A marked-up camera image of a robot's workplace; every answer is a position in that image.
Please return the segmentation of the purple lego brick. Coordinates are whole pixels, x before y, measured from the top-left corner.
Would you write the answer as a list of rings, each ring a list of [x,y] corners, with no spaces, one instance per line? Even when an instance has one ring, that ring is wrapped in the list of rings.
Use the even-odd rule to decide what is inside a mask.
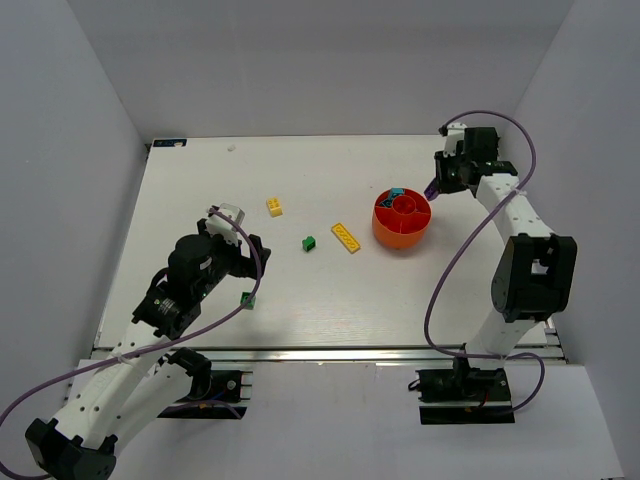
[[[428,201],[435,200],[440,194],[439,183],[433,179],[424,190],[424,196]]]

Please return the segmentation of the green lego brick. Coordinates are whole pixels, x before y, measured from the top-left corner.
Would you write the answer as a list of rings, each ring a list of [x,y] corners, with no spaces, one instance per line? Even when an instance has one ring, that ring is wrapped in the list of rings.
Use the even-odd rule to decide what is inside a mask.
[[[256,294],[252,292],[243,292],[240,298],[240,305],[246,310],[253,310],[256,303]]]
[[[316,239],[309,235],[302,240],[302,249],[304,252],[309,252],[316,247]]]

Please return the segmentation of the yellow square lego brick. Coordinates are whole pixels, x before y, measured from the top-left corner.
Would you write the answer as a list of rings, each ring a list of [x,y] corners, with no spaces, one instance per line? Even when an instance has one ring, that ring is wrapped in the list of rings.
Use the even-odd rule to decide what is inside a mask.
[[[271,217],[279,217],[283,214],[281,202],[277,197],[268,198],[266,206]]]

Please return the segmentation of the yellow long lego plate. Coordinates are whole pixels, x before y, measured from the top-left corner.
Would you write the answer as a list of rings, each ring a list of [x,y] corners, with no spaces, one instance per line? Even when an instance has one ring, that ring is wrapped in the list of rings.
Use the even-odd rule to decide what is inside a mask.
[[[353,254],[361,249],[360,243],[342,223],[333,225],[331,232],[349,253]]]

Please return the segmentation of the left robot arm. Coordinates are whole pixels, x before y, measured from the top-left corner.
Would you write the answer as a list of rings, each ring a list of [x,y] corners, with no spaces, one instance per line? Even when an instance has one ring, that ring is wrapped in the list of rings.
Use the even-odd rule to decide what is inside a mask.
[[[50,420],[27,428],[34,460],[48,475],[106,479],[117,453],[167,407],[209,396],[210,360],[177,342],[226,276],[260,281],[270,252],[241,232],[243,217],[228,204],[210,208],[197,233],[176,242],[108,359]]]

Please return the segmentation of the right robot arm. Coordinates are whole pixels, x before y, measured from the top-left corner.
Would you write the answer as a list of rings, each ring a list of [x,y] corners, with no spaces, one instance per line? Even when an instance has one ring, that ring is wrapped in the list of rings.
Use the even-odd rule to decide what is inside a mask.
[[[490,286],[492,309],[454,362],[463,379],[489,381],[526,333],[566,308],[577,243],[536,213],[517,170],[499,157],[495,128],[451,123],[441,134],[445,146],[434,156],[435,191],[470,191],[504,242]]]

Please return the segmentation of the orange divided round container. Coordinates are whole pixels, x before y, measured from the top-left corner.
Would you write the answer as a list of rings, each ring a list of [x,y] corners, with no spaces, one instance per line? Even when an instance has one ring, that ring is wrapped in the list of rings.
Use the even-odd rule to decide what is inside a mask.
[[[416,246],[424,237],[430,224],[432,210],[425,196],[406,187],[405,193],[394,199],[391,208],[379,207],[378,203],[389,197],[383,191],[374,202],[372,230],[375,239],[389,249],[405,250]]]

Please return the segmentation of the left blue corner label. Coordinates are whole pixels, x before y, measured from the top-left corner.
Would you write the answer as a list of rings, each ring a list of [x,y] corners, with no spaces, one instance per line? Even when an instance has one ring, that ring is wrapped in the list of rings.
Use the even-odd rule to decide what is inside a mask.
[[[187,144],[186,138],[172,139],[155,139],[152,143],[153,148],[181,148]]]

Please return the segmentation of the aluminium front rail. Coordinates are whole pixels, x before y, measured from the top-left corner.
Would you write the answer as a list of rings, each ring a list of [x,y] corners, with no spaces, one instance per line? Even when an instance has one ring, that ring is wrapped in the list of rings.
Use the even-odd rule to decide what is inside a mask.
[[[215,362],[429,362],[452,357],[428,348],[395,349],[279,349],[279,350],[194,350]]]

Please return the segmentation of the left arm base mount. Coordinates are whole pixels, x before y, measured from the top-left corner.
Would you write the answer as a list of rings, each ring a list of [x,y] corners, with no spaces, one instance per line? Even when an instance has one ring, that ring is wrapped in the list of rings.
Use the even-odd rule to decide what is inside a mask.
[[[212,361],[190,348],[164,354],[155,374],[176,365],[190,381],[189,392],[158,417],[165,419],[241,420],[252,394],[253,372],[215,367]]]

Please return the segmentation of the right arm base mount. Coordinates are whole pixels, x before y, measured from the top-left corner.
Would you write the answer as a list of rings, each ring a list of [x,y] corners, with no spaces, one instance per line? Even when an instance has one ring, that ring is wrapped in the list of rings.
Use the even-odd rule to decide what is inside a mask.
[[[407,389],[419,395],[420,424],[498,425],[513,424],[512,398],[505,370],[472,368],[455,357],[444,369],[416,371]]]

